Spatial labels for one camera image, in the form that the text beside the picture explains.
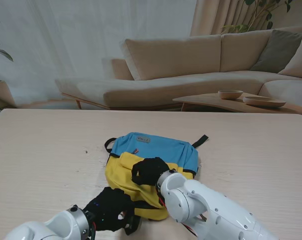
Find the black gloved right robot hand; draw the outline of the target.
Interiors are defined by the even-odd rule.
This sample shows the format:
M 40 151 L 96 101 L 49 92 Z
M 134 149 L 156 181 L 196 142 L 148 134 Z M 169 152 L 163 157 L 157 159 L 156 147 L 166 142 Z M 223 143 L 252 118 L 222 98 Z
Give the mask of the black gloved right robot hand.
M 168 170 L 169 166 L 161 158 L 145 158 L 133 165 L 132 182 L 139 186 L 156 186 L 160 176 Z

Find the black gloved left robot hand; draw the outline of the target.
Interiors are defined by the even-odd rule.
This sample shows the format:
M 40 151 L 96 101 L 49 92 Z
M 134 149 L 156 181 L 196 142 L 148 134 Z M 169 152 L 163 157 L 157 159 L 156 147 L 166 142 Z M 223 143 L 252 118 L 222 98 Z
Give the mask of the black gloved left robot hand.
M 134 215 L 134 203 L 130 196 L 119 188 L 105 187 L 83 209 L 91 214 L 97 231 L 115 232 L 125 228 Z

